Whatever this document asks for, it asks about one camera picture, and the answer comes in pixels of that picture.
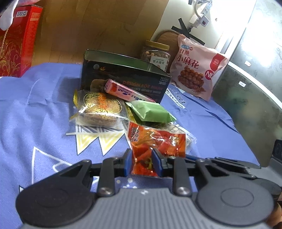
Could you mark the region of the clear mooncake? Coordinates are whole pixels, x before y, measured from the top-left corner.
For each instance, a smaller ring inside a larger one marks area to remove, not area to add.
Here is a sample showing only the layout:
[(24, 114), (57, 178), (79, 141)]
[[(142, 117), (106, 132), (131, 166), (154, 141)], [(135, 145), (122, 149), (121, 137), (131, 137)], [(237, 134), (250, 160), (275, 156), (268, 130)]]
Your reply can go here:
[(76, 90), (73, 102), (76, 113), (69, 121), (77, 125), (122, 130), (128, 123), (125, 102), (105, 92)]

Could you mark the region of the red orange snack packet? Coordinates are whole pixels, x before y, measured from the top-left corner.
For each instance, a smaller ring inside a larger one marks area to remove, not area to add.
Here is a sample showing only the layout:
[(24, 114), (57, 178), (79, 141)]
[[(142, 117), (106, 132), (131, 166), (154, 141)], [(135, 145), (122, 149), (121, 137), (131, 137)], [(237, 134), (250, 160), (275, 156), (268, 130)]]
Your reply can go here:
[(152, 150), (154, 148), (165, 157), (185, 157), (185, 134), (173, 134), (169, 131), (129, 122), (128, 138), (131, 144), (134, 162), (131, 172), (133, 175), (146, 177), (158, 176), (152, 162)]

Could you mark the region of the light green bar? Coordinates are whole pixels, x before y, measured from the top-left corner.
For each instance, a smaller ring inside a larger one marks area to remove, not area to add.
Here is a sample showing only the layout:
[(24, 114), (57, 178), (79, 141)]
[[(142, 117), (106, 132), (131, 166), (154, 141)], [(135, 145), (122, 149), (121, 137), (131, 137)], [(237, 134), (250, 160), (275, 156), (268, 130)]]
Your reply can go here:
[(138, 100), (126, 102), (126, 105), (143, 122), (170, 123), (176, 121), (176, 118), (159, 103)]

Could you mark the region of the pink candy bar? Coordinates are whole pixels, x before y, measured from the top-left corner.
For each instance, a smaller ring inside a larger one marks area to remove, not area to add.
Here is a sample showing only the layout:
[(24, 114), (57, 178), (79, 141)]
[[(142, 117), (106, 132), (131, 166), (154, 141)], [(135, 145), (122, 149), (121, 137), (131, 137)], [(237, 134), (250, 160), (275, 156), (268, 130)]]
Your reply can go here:
[(153, 99), (133, 90), (129, 87), (124, 86), (123, 84), (120, 84), (116, 81), (113, 81), (112, 79), (108, 79), (104, 91), (108, 94), (111, 94), (115, 97), (119, 97), (120, 99), (123, 99), (127, 102), (133, 102), (133, 101), (147, 101), (147, 102), (155, 102)]

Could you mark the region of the blue patterned tablecloth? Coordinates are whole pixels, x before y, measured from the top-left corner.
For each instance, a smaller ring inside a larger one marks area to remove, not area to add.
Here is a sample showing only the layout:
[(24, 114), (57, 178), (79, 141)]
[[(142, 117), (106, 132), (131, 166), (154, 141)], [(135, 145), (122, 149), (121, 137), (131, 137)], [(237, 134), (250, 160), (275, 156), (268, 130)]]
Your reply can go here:
[[(120, 157), (129, 147), (124, 133), (69, 121), (80, 72), (77, 64), (44, 63), (21, 78), (1, 78), (1, 228), (21, 226), (15, 200), (24, 188), (83, 159), (100, 163)], [(232, 118), (214, 100), (206, 102), (170, 85), (161, 104), (195, 136), (191, 155), (258, 163)]]

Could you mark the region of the pink fried twist bag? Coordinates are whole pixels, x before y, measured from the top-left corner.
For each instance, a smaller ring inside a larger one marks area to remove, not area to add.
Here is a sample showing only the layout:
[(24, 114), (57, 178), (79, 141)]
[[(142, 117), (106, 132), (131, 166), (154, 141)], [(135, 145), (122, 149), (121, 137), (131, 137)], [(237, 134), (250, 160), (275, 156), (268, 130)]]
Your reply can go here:
[(200, 45), (185, 35), (178, 36), (177, 52), (170, 76), (177, 87), (209, 101), (213, 91), (213, 77), (228, 64), (228, 58), (215, 49)]

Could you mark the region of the black metal tin box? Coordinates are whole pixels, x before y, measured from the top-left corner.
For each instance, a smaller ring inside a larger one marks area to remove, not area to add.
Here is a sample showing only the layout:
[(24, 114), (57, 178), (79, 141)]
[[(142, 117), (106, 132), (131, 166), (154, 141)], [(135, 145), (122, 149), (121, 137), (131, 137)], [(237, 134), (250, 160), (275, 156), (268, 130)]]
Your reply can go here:
[(102, 92), (108, 79), (160, 103), (171, 76), (152, 63), (140, 59), (87, 49), (81, 70), (80, 89)]

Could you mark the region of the clear nut jar yellow lid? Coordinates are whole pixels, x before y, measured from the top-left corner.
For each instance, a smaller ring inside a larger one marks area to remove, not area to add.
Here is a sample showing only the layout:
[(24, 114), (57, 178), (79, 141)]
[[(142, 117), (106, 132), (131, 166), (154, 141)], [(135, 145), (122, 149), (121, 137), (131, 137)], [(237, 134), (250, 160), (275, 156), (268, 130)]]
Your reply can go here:
[(169, 49), (169, 45), (146, 40), (140, 59), (166, 71), (171, 57)]

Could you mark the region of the red gift bag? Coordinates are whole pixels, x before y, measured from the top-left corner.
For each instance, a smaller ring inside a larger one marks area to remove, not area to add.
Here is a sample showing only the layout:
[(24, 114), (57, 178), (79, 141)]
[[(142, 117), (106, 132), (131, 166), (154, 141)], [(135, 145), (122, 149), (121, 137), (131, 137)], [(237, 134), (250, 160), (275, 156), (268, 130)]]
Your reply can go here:
[(1, 76), (22, 77), (31, 67), (35, 37), (42, 7), (16, 7), (13, 22), (1, 30)]

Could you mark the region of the wooden cutting board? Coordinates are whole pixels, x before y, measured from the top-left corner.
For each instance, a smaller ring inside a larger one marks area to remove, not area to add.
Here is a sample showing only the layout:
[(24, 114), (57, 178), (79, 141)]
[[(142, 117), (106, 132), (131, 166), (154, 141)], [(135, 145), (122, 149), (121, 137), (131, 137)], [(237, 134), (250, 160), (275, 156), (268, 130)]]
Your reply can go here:
[(173, 30), (163, 30), (162, 32), (158, 33), (154, 39), (154, 42), (158, 42), (158, 43), (162, 43), (162, 44), (170, 46), (168, 53), (171, 55), (171, 57), (170, 57), (168, 67), (166, 70), (167, 73), (170, 72), (170, 66), (176, 54), (179, 51), (178, 35), (179, 33)]

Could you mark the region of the white power strip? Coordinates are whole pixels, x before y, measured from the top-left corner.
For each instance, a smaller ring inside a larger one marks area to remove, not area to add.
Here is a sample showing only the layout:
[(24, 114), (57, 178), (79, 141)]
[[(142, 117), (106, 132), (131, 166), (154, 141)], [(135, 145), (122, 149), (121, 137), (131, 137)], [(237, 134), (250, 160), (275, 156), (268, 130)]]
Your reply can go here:
[(206, 27), (209, 23), (207, 17), (212, 1), (192, 1), (194, 14), (189, 21), (190, 28), (197, 28), (199, 25)]

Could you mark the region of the pink blue plush toy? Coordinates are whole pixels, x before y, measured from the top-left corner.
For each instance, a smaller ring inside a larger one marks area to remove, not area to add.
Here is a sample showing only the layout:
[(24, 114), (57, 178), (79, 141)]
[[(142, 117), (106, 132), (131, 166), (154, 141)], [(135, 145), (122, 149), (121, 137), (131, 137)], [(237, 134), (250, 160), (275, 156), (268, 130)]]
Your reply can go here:
[(13, 23), (13, 13), (16, 7), (32, 5), (40, 0), (1, 0), (1, 30), (6, 31)]

